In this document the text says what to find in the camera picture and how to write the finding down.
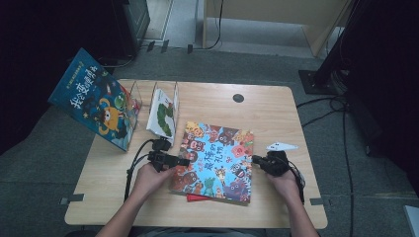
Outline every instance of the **picture book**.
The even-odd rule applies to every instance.
[[[48,101],[127,151],[141,100],[80,48]]]
[[[253,140],[250,130],[188,121],[179,156],[191,164],[176,167],[170,190],[250,202]]]
[[[174,98],[170,99],[156,83],[151,100],[147,130],[158,136],[166,137],[173,145],[176,133],[176,120],[179,108],[178,87],[175,84]]]

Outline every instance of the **hole in table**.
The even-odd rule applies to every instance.
[[[240,94],[235,94],[233,96],[233,101],[235,101],[237,103],[242,103],[244,101],[244,97]]]

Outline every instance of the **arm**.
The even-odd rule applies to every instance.
[[[273,177],[267,174],[278,194],[284,198],[290,215],[291,234],[298,236],[318,236],[304,206],[299,198],[298,187],[295,177],[291,171],[286,171],[280,177]]]
[[[127,236],[142,205],[175,171],[170,169],[157,173],[151,163],[142,166],[138,170],[135,184],[126,202],[97,236]]]

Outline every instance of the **cartoon character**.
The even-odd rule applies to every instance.
[[[214,143],[219,137],[220,126],[207,125],[207,134],[209,135],[209,142]]]
[[[244,172],[244,170],[241,169],[241,166],[239,164],[232,165],[230,170],[238,178],[243,178],[246,175],[246,172]]]
[[[206,144],[204,142],[201,141],[197,141],[197,140],[192,140],[190,141],[188,148],[189,149],[193,149],[195,151],[204,151],[204,146]]]
[[[206,187],[206,189],[204,190],[204,196],[208,196],[208,197],[214,197],[214,193],[213,193],[213,182],[215,181],[215,178],[207,178],[204,180],[204,186]]]
[[[251,162],[251,158],[249,158],[249,156],[246,156],[246,160],[242,160],[241,161],[241,165],[243,165],[244,167],[246,167],[246,171],[247,172],[251,172],[252,171],[252,162]]]
[[[195,195],[200,195],[201,194],[201,190],[203,189],[203,182],[201,181],[197,181],[195,183],[195,189],[194,189],[194,194]]]
[[[179,172],[176,172],[173,176],[174,186],[173,190],[182,191],[185,186],[193,184],[197,180],[197,174],[195,172],[188,172],[185,175],[180,175]]]
[[[196,151],[188,151],[185,147],[181,147],[179,155],[183,159],[190,160],[191,163],[194,163],[198,160],[198,153]]]
[[[186,124],[186,131],[195,137],[204,137],[204,131],[197,122],[188,121]]]
[[[190,194],[194,190],[194,187],[192,186],[185,186],[184,192]]]
[[[99,104],[102,103],[106,104],[102,111],[102,123],[106,127],[106,129],[103,129],[101,126],[99,126],[99,132],[102,135],[106,135],[108,134],[109,130],[115,130],[116,132],[120,131],[118,129],[118,124],[120,122],[121,112],[116,108],[111,107],[111,104],[109,103],[108,99],[102,98],[99,101]]]
[[[188,170],[186,166],[176,166],[176,173],[181,176],[182,174],[185,174],[185,172]]]
[[[216,198],[225,198],[225,196],[222,194],[221,188],[219,186],[216,187],[215,197]]]
[[[249,150],[249,149],[247,149],[246,147],[243,146],[243,142],[240,142],[240,144],[234,146],[231,149],[231,153],[233,153],[235,158],[239,158],[241,156],[251,154],[252,152],[251,152],[251,150]]]
[[[126,107],[126,94],[124,92],[120,92],[114,99],[114,105],[118,110],[122,110]]]
[[[191,185],[196,182],[198,179],[197,173],[195,172],[188,172],[182,177],[182,181],[185,185]]]
[[[249,130],[239,130],[235,133],[234,140],[240,142],[240,141],[249,141],[253,140],[253,134]]]
[[[189,144],[190,140],[193,140],[194,137],[190,133],[185,133],[182,138],[182,144]]]
[[[224,195],[226,198],[241,200],[247,198],[249,194],[246,184],[240,180],[236,179],[231,182],[229,186],[224,186]]]
[[[224,127],[217,141],[221,142],[224,146],[234,145],[233,136],[237,131],[238,129]]]
[[[221,181],[222,185],[225,186],[225,169],[221,166],[220,169],[215,168],[214,171],[218,179]]]

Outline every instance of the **gray floor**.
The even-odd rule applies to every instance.
[[[174,0],[174,9],[176,4],[187,1],[195,2]],[[173,16],[174,13],[169,26],[175,24]],[[183,24],[195,26],[189,14],[181,19]],[[193,43],[194,34],[187,31],[175,38],[171,37],[172,31],[180,30],[168,27],[166,39],[174,44],[167,52],[142,49],[132,63],[117,68],[114,75],[119,79],[288,86],[296,104],[323,97],[307,95],[301,86],[297,72],[316,70],[322,63],[322,59],[309,55],[303,39],[295,43],[299,50],[291,47],[274,54],[220,49],[188,54],[182,45]],[[305,123],[330,110],[328,102],[320,102],[298,109],[298,115]],[[343,114],[335,113],[303,130],[328,218],[327,227],[319,233],[350,236],[353,231],[353,236],[360,237],[411,236],[403,207],[419,207],[419,199],[404,172],[384,157],[367,156],[354,118],[347,113],[345,119],[344,125]],[[344,127],[349,166],[344,152]],[[66,206],[58,202],[73,194],[93,135],[51,107],[26,140],[0,156],[0,236],[64,236],[81,228],[64,222]],[[98,230],[100,226],[85,228]],[[289,230],[270,229],[268,234],[289,236]]]
[[[165,1],[148,0],[150,3],[153,2],[152,5],[164,5],[163,2]],[[198,11],[196,11],[197,0],[173,0],[169,21],[162,40],[169,40],[169,45],[173,47],[186,48],[188,44],[193,44],[196,48],[202,47],[204,1],[199,0],[198,2]],[[208,19],[207,46],[213,45],[218,37],[217,24],[218,19]],[[318,58],[327,56],[327,51],[335,43],[339,31],[340,29],[338,28],[333,32],[329,43],[317,55]],[[221,39],[214,47],[214,50],[313,57],[301,25],[230,19],[222,19]]]

